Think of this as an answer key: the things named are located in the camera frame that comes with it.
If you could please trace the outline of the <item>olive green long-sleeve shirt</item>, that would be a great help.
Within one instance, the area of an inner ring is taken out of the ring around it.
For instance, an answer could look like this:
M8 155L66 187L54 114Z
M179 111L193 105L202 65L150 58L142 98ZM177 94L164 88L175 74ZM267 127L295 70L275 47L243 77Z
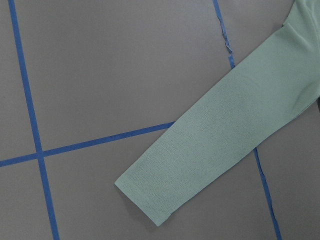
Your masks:
M320 96L320 3L283 26L164 132L115 185L157 226Z

